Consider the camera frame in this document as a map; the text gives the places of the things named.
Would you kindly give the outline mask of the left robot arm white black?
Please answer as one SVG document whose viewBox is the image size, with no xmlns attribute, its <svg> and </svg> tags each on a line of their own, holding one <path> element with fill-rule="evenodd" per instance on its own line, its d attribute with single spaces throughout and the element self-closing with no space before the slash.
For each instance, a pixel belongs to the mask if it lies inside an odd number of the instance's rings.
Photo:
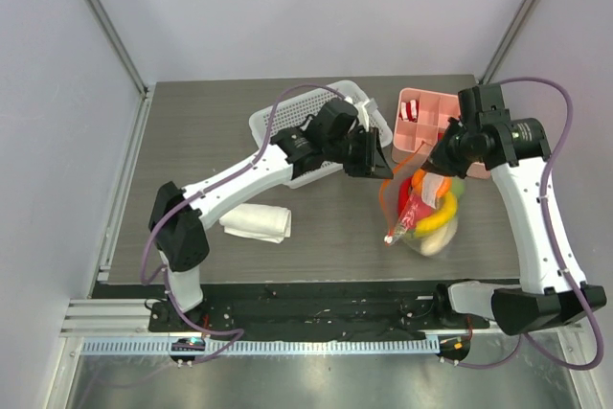
<svg viewBox="0 0 613 409">
<path fill-rule="evenodd" d="M 159 188 L 149 218 L 149 242 L 166 268 L 175 325 L 192 331 L 203 322 L 199 265 L 210 253 L 207 230 L 226 213 L 325 163 L 340 165 L 351 177 L 392 178 L 379 130 L 369 121 L 372 105 L 333 98 L 305 126 L 279 130 L 257 153 L 216 176 L 183 188 L 173 182 Z"/>
</svg>

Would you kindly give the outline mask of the clear zip bag orange seal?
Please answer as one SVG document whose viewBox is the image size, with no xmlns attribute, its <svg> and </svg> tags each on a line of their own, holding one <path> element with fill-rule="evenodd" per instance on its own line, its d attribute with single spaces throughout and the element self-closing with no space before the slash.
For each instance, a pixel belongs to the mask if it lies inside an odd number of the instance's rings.
<svg viewBox="0 0 613 409">
<path fill-rule="evenodd" d="M 422 164 L 414 166 L 411 165 L 408 160 L 397 164 L 393 168 L 394 178 L 386 180 L 380 187 L 378 193 L 379 205 L 388 227 L 388 231 L 383 238 L 384 244 L 386 246 L 393 246 L 403 243 L 413 252 L 421 256 L 420 243 L 425 237 L 421 239 L 415 238 L 414 229 L 419 220 L 432 215 L 441 206 L 441 198 L 437 199 L 432 195 L 426 197 L 426 192 L 423 192 L 421 195 L 423 207 L 419 207 L 416 202 L 409 202 L 405 210 L 399 215 L 397 213 L 397 197 L 402 181 L 409 176 L 413 176 L 413 174 L 420 169 Z M 454 223 L 457 226 L 457 231 L 459 225 L 460 199 L 458 199 L 457 214 L 446 223 Z"/>
</svg>

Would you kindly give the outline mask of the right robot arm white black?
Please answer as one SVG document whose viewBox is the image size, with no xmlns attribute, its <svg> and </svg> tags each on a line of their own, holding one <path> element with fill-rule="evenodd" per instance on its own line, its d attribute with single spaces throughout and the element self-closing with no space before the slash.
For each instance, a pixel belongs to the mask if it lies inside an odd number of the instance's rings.
<svg viewBox="0 0 613 409">
<path fill-rule="evenodd" d="M 517 287 L 463 281 L 432 305 L 438 324 L 457 326 L 467 315 L 494 321 L 507 335 L 565 326 L 604 307 L 603 287 L 586 281 L 556 203 L 554 152 L 535 118 L 514 119 L 498 84 L 459 92 L 460 115 L 449 121 L 425 169 L 464 178 L 484 164 L 511 225 L 520 278 Z"/>
</svg>

